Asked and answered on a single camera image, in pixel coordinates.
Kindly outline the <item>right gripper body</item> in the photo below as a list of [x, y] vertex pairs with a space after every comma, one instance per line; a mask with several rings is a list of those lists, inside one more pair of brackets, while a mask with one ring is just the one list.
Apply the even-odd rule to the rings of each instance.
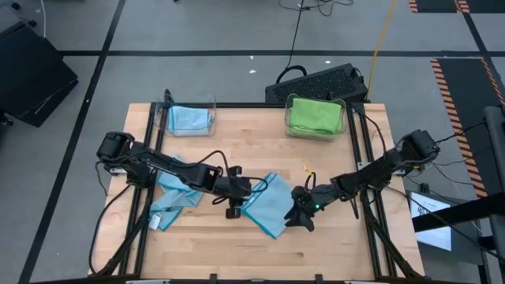
[[294, 205], [290, 210], [292, 216], [307, 215], [312, 218], [318, 211], [335, 201], [335, 190], [330, 185], [317, 185], [313, 189], [296, 186], [291, 192]]

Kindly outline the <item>grey metal post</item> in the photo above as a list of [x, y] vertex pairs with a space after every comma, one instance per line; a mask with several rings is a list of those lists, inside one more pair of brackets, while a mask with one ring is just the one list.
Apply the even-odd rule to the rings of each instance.
[[492, 146], [499, 177], [497, 194], [492, 195], [494, 213], [491, 217], [496, 252], [505, 265], [505, 106], [487, 106], [484, 120]]

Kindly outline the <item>black metal beam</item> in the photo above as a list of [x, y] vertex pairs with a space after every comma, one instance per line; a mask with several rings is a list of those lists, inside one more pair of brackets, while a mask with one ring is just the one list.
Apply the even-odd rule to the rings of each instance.
[[497, 193], [415, 217], [413, 226], [416, 232], [420, 232], [486, 218], [489, 218], [494, 234], [505, 234], [505, 193]]

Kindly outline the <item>clear plastic basket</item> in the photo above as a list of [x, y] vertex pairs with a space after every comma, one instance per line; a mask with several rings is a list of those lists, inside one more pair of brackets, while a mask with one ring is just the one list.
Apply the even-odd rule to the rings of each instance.
[[168, 89], [161, 99], [154, 103], [154, 124], [162, 130], [167, 136], [174, 136], [167, 131], [167, 118], [169, 109], [174, 106], [190, 107], [190, 108], [203, 108], [208, 109], [211, 117], [211, 127], [208, 136], [213, 136], [215, 133], [215, 126], [217, 120], [216, 101], [213, 95], [207, 95], [202, 103], [179, 103], [171, 95]]
[[[290, 108], [292, 107], [292, 102], [293, 102], [293, 99], [295, 98], [302, 98], [302, 99], [309, 99], [309, 98], [303, 98], [295, 93], [292, 93], [288, 96], [287, 98], [287, 101], [286, 101], [286, 105], [285, 105], [285, 116], [284, 116], [284, 123], [285, 123], [285, 126], [286, 126], [286, 134], [288, 132], [307, 132], [307, 133], [322, 133], [322, 132], [308, 132], [308, 131], [303, 131], [303, 130], [300, 130], [300, 129], [295, 129], [291, 126], [288, 125], [288, 116], [289, 116], [289, 113], [290, 113]], [[336, 99], [336, 100], [322, 100], [322, 99], [312, 99], [312, 100], [319, 100], [319, 101], [328, 101], [328, 102], [331, 102], [331, 103], [337, 103], [339, 104], [341, 107], [342, 107], [342, 130], [338, 133], [335, 133], [335, 134], [338, 134], [340, 135], [341, 133], [344, 133], [345, 130], [346, 130], [346, 119], [345, 119], [345, 115], [347, 113], [347, 110], [346, 110], [346, 103], [341, 100], [341, 99]]]

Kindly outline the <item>black mat with orange stripes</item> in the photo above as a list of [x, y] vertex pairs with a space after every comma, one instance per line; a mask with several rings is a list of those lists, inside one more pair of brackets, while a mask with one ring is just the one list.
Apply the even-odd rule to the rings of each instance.
[[408, 0], [414, 13], [505, 13], [505, 0]]
[[497, 194], [499, 177], [488, 130], [485, 107], [505, 105], [505, 95], [483, 58], [431, 58], [443, 104], [477, 197]]

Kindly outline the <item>black equipment case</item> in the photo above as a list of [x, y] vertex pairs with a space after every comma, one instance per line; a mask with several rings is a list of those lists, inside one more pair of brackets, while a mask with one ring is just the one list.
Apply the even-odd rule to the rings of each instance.
[[0, 112], [40, 127], [77, 83], [62, 55], [30, 27], [0, 37]]

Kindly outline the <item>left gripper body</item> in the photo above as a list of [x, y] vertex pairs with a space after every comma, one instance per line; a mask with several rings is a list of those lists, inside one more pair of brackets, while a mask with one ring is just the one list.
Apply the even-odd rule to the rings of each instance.
[[228, 200], [230, 206], [241, 206], [251, 195], [250, 179], [241, 176], [241, 166], [232, 166], [228, 174], [228, 176], [219, 177], [215, 184], [215, 204]]

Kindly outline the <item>black perforated computer case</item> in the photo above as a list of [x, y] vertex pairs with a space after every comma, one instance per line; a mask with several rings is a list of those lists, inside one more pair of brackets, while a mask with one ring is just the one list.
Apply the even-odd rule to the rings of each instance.
[[275, 84], [265, 88], [266, 103], [285, 103], [292, 93], [309, 99], [342, 99], [346, 103], [359, 103], [368, 93], [363, 76], [350, 63], [311, 74], [299, 65], [290, 69], [299, 69], [303, 76], [282, 82], [283, 73], [279, 75]]

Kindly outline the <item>blue microfiber towel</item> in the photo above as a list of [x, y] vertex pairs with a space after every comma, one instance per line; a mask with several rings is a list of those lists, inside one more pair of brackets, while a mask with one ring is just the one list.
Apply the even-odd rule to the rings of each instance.
[[208, 136], [211, 117], [208, 109], [173, 106], [169, 109], [167, 131], [174, 136]]
[[162, 190], [162, 195], [151, 204], [149, 216], [150, 220], [154, 214], [161, 216], [157, 229], [161, 231], [165, 231], [184, 208], [197, 207], [204, 195], [202, 192], [183, 184], [175, 175], [165, 171], [162, 171], [158, 177], [158, 186]]
[[251, 219], [270, 237], [277, 239], [286, 229], [284, 219], [293, 207], [291, 197], [292, 186], [277, 173], [269, 173], [264, 177], [267, 182], [260, 181], [254, 188], [254, 193], [241, 206], [241, 213]]

